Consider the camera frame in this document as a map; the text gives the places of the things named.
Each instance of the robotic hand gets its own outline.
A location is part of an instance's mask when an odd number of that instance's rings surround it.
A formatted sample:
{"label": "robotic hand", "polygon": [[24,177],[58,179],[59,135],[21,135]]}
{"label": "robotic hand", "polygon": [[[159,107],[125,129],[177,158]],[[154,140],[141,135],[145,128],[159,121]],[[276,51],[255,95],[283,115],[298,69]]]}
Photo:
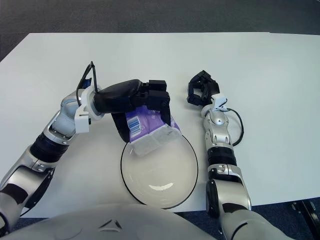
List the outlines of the robotic hand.
{"label": "robotic hand", "polygon": [[[92,69],[92,79],[86,79]],[[130,130],[125,113],[146,105],[160,111],[170,124],[170,97],[163,80],[142,83],[138,79],[121,82],[100,90],[96,70],[91,62],[76,91],[65,97],[60,110],[28,146],[0,183],[0,237],[10,232],[23,208],[32,209],[47,190],[59,163],[79,133],[89,132],[91,121],[111,113],[122,139],[129,142]]]}

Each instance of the white table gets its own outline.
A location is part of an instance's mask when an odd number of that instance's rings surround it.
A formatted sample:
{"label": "white table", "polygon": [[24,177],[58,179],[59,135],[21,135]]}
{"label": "white table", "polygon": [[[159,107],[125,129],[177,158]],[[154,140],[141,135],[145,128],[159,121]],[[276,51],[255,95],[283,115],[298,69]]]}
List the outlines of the white table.
{"label": "white table", "polygon": [[[186,101],[206,70],[238,110],[244,138],[234,152],[253,205],[320,196],[320,36],[270,33],[32,33],[0,63],[2,178],[32,144],[93,60],[102,87],[166,80],[170,109],[194,147],[199,177],[171,211],[204,210],[207,160],[200,109]],[[231,118],[236,140],[239,126]],[[110,115],[78,136],[27,217],[102,203],[135,203],[120,175],[122,142]]]}

